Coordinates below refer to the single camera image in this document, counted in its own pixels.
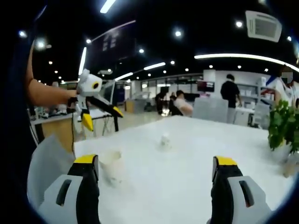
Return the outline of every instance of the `person's arm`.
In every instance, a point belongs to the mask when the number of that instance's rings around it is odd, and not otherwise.
[[[236,87],[236,95],[237,95],[237,98],[238,98],[238,101],[239,101],[239,105],[240,105],[240,107],[242,107],[242,101],[241,101],[239,87],[237,85],[235,85],[235,87]]]
[[[32,52],[34,45],[32,44],[27,64],[27,73],[25,77],[25,88],[29,100],[36,106],[51,106],[58,104],[67,104],[71,97],[76,97],[76,90],[64,90],[52,86],[46,86],[33,79],[32,70]]]

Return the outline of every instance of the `green leaves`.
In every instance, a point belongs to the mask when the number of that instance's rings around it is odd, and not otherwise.
[[[279,147],[283,140],[291,143],[291,152],[299,150],[299,110],[288,106],[287,101],[280,100],[270,112],[269,144],[272,150]]]

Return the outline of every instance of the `white table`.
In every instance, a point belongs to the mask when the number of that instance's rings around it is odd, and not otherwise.
[[[158,149],[168,133],[173,149]],[[205,224],[212,214],[213,156],[233,158],[276,209],[293,179],[278,173],[265,130],[175,116],[75,143],[76,157],[120,150],[133,188],[120,193],[99,181],[103,224]]]

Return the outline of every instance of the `black t-shirt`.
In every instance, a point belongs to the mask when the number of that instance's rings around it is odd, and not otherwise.
[[[236,95],[240,94],[238,86],[232,81],[226,81],[221,87],[223,99],[228,100],[228,107],[235,108]]]

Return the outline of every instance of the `paper cup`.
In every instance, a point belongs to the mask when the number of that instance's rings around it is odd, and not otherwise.
[[[125,180],[124,164],[120,152],[105,152],[99,155],[99,163],[105,179],[117,187]]]

